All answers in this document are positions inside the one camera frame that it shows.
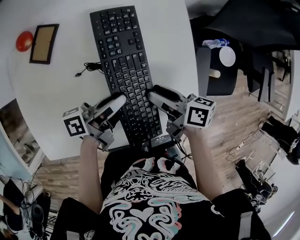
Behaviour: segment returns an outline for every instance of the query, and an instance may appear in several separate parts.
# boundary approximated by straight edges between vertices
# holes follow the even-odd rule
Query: keyboard
[[[90,13],[100,61],[111,94],[127,101],[118,114],[131,147],[162,134],[158,110],[147,99],[153,87],[134,6]]]

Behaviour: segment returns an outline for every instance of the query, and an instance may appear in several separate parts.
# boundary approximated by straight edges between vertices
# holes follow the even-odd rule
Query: plastic bottle
[[[229,40],[226,40],[224,38],[219,38],[215,40],[204,40],[202,43],[202,46],[209,47],[210,49],[216,47],[226,47],[227,45],[229,45]]]

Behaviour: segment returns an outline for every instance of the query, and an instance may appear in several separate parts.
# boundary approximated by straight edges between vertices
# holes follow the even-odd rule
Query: wooden floor
[[[247,80],[241,72],[232,95],[210,98],[217,102],[217,106],[213,121],[206,130],[206,136],[226,192],[238,188],[241,184],[234,169],[234,161],[248,155],[252,149],[267,162],[273,159],[274,153],[269,148],[271,140],[257,132],[259,123],[266,119],[269,110],[261,106],[256,99],[249,97]],[[233,153],[245,139],[244,147],[235,156],[229,156],[226,160],[229,151],[234,148],[230,152]],[[188,141],[185,146],[189,151]],[[98,153],[100,175],[103,172],[106,156],[106,153]],[[77,198],[79,158],[56,161],[44,159],[44,162],[45,165],[39,169],[35,179],[51,193],[51,208],[57,210],[64,198]],[[195,177],[193,162],[187,160],[186,165]]]

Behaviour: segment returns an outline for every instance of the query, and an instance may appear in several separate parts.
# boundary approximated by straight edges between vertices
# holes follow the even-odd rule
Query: tomato
[[[19,52],[27,51],[33,42],[33,35],[29,31],[22,32],[15,42],[15,47]]]

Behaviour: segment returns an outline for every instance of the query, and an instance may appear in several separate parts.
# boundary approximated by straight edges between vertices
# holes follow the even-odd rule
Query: cork board
[[[29,63],[50,64],[58,26],[59,24],[37,26]]]

